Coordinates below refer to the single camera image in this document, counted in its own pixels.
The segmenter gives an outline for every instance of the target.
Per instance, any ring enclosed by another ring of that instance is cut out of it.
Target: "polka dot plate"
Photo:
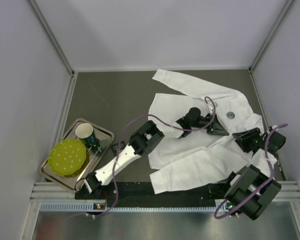
[[[86,152],[87,149],[80,140],[62,140],[50,152],[48,165],[58,176],[72,175],[83,166]]]

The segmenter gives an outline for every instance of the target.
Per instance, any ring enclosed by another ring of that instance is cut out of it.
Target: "small round lid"
[[[87,149],[80,140],[62,140],[50,152],[48,165],[59,176],[72,175],[84,164],[86,152]]]

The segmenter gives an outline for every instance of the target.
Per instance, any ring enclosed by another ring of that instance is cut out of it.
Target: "cup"
[[[75,135],[87,148],[99,146],[100,140],[97,139],[94,127],[90,123],[80,124],[75,130]]]

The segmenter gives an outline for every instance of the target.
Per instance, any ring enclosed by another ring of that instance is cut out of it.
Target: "purple cable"
[[[245,200],[243,200],[242,202],[240,202],[237,206],[235,206],[234,209],[226,212],[225,214],[223,215],[220,215],[220,216],[217,216],[220,208],[227,202],[227,199],[225,199],[215,210],[214,212],[214,217],[216,219],[223,219],[233,213],[235,213],[236,211],[239,210],[239,208],[241,208],[243,205],[245,205],[250,199],[252,199],[263,187],[265,187],[268,183],[271,182],[271,180],[274,178],[275,176],[275,171],[274,171],[274,168],[272,167],[272,164],[271,162],[269,161],[269,156],[268,156],[268,145],[269,145],[269,139],[271,138],[272,134],[278,130],[278,129],[281,129],[281,128],[285,128],[286,126],[288,126],[287,123],[283,123],[283,124],[280,124],[278,125],[277,127],[275,127],[274,129],[272,129],[272,131],[268,134],[266,140],[265,140],[265,144],[264,144],[264,154],[265,154],[265,158],[266,158],[266,161],[269,165],[269,169],[270,169],[270,176],[269,178],[264,182],[262,183],[260,186],[258,186],[249,196],[246,197]]]
[[[125,131],[127,130],[128,127],[130,127],[131,124],[133,124],[134,122],[142,119],[142,118],[145,118],[145,117],[152,117],[152,118],[155,118],[157,119],[160,123],[168,126],[168,127],[171,127],[171,128],[174,128],[174,129],[177,129],[177,130],[181,130],[181,131],[185,131],[185,132],[195,132],[195,131],[199,131],[199,130],[202,130],[202,129],[206,129],[214,120],[215,120],[215,117],[216,117],[216,106],[215,106],[215,103],[214,101],[212,101],[212,99],[208,96],[206,96],[204,98],[204,101],[205,103],[208,103],[207,99],[209,99],[211,102],[212,102],[212,105],[213,105],[213,114],[212,114],[212,118],[211,120],[209,121],[209,123],[201,128],[197,128],[197,129],[183,129],[183,128],[180,128],[180,127],[176,127],[176,126],[172,126],[171,124],[168,124],[164,121],[162,121],[160,118],[158,118],[157,116],[153,115],[153,114],[145,114],[145,115],[141,115],[141,116],[138,116],[137,118],[135,118],[134,120],[132,120],[131,122],[129,122],[125,127],[124,129],[122,130],[120,136],[119,136],[119,144],[118,144],[118,149],[121,148],[121,141],[123,139],[123,135],[125,133]],[[119,154],[120,152],[118,151],[117,154],[116,154],[116,157],[115,157],[115,161],[114,161],[114,164],[113,164],[113,168],[112,168],[112,179],[113,179],[113,184],[114,184],[114,189],[115,189],[115,201],[114,203],[105,211],[103,211],[102,213],[100,213],[99,215],[95,215],[95,218],[100,218],[104,215],[106,215],[111,209],[113,209],[117,203],[118,203],[118,200],[119,200],[119,192],[118,192],[118,185],[117,185],[117,181],[116,181],[116,176],[115,176],[115,169],[116,169],[116,165],[117,165],[117,162],[118,162],[118,159],[119,159]],[[63,222],[67,221],[68,219],[71,219],[73,217],[76,217],[76,216],[80,216],[80,215],[86,215],[85,213],[76,213],[76,214],[73,214],[69,217],[67,217]],[[52,229],[51,231],[49,231],[48,233],[46,233],[46,235],[49,235],[51,234],[54,230],[56,230],[57,227],[55,227],[54,229]]]

